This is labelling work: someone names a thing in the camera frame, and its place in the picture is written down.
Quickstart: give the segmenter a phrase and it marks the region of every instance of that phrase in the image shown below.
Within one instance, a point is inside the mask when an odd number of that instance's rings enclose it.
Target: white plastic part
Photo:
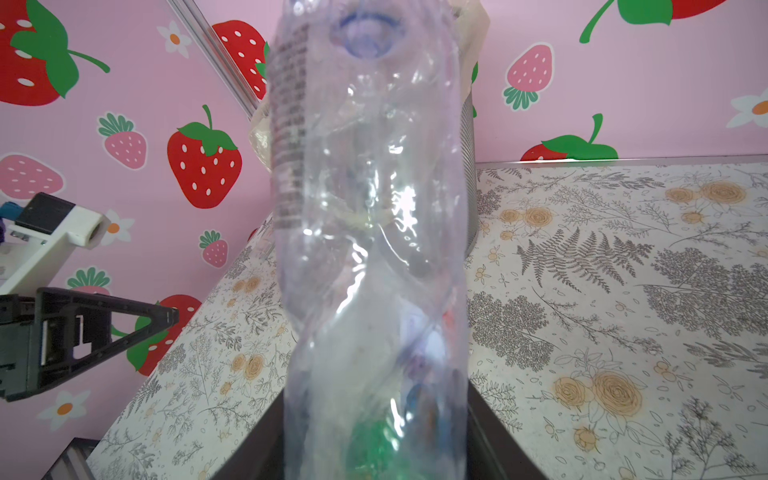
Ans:
[[[5,270],[2,277],[7,279],[0,285],[0,295],[35,296],[39,287],[53,280],[76,247],[90,250],[101,242],[109,220],[75,205],[50,235],[13,222],[6,225],[8,235],[15,232],[15,237],[26,241],[0,245],[0,267]]]

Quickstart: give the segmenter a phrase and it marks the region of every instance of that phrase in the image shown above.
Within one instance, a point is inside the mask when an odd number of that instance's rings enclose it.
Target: table surface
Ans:
[[[469,371],[550,478],[768,478],[768,165],[480,170]],[[210,477],[296,341],[264,226],[88,459]]]

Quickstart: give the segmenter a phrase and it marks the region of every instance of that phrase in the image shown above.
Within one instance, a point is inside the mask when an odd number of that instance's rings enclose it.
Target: pink wallpaper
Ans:
[[[242,20],[271,41],[282,2],[197,4],[209,23]],[[491,27],[473,89],[478,161],[518,161],[542,141],[564,135],[584,142],[552,146],[561,157],[594,157],[611,150],[621,158],[768,153],[768,103],[763,103],[768,101],[768,2],[482,4]],[[604,6],[590,41],[580,43]],[[545,91],[529,88],[527,109],[521,101],[515,110],[515,99],[507,104],[505,95],[514,77],[510,67],[536,44],[549,45],[554,59],[551,71],[536,81],[551,78],[542,82]],[[531,72],[536,74],[543,70]],[[593,144],[611,150],[583,145],[593,134],[596,114],[602,114],[603,123]],[[545,156],[540,149],[534,153],[535,158]]]
[[[75,253],[51,285],[145,302],[180,295],[164,304],[182,306],[188,320],[194,299],[205,301],[271,208],[268,176],[247,139],[249,121],[164,0],[41,0],[65,27],[67,48],[109,68],[72,56],[74,84],[66,72],[46,79],[42,60],[30,58],[23,42],[10,44],[18,31],[53,28],[40,15],[26,16],[33,3],[0,4],[0,202],[25,204],[29,191],[54,191],[107,214],[114,225],[102,244]],[[60,47],[51,44],[51,55],[65,55]],[[54,84],[69,87],[65,98]],[[35,98],[47,103],[14,104]],[[204,104],[213,129],[229,142],[206,128]],[[178,128],[192,122],[204,128],[182,137]],[[206,135],[221,151],[200,152]],[[30,184],[22,176],[17,167],[39,166],[34,161],[52,169],[41,168],[51,181]],[[27,188],[14,188],[20,184]],[[132,319],[117,321],[123,333],[134,327]],[[0,476],[40,478],[73,437],[100,439],[172,339],[169,333],[39,396],[0,401]]]

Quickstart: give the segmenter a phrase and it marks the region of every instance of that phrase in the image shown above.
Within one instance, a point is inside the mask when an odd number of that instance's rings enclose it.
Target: orange flower center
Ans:
[[[56,409],[56,413],[59,415],[67,415],[69,412],[72,411],[72,404],[71,403],[65,403],[64,405],[58,407]]]
[[[768,100],[761,101],[759,104],[755,105],[755,107],[752,109],[752,113],[755,115],[768,114]]]

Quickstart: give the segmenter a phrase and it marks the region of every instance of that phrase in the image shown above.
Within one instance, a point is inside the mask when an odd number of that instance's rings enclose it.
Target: plastic bottle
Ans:
[[[288,480],[462,480],[458,51],[443,0],[285,0],[274,232]]]

